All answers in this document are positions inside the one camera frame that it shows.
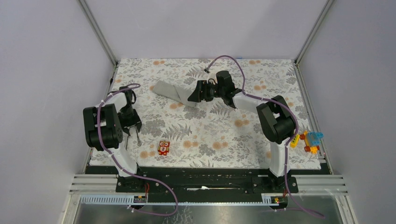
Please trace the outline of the silver spoon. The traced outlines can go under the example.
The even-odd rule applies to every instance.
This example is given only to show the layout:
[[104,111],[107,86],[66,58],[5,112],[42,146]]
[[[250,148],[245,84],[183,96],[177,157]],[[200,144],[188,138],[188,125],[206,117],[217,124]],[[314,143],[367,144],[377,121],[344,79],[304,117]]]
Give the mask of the silver spoon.
[[137,127],[135,128],[135,132],[136,132],[136,138],[137,138],[137,146],[138,146],[138,147],[141,147],[141,146],[142,146],[142,142],[141,142],[141,140],[140,140],[140,137],[139,137],[139,130],[138,130]]

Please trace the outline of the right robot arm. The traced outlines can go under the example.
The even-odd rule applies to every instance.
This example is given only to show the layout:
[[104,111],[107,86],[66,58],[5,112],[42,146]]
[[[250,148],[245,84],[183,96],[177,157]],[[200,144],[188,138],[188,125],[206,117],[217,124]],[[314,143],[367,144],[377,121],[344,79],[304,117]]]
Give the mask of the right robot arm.
[[225,105],[256,113],[264,136],[270,141],[272,155],[268,179],[269,189],[280,192],[289,178],[288,144],[295,137],[298,125],[282,96],[263,99],[236,88],[230,73],[222,70],[215,79],[199,80],[188,101],[200,103],[221,98]]

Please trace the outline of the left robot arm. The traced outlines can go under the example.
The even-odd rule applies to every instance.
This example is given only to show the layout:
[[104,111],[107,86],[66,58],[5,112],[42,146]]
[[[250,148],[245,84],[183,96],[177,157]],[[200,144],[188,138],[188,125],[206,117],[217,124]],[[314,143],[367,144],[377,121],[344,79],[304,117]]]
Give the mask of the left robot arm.
[[133,107],[136,103],[134,89],[140,84],[129,84],[111,91],[96,106],[83,110],[85,139],[87,145],[97,151],[105,151],[118,172],[118,185],[128,186],[138,192],[145,180],[137,175],[138,163],[127,152],[130,129],[140,132],[142,121]]

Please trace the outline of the grey cloth napkin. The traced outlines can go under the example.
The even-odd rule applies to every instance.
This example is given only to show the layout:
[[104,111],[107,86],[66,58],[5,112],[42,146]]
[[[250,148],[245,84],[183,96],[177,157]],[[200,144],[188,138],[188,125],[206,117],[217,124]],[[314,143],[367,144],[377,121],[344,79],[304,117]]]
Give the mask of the grey cloth napkin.
[[192,94],[192,90],[185,89],[184,87],[158,81],[154,85],[153,92],[182,103],[185,106],[197,107],[196,102],[188,101],[188,97]]

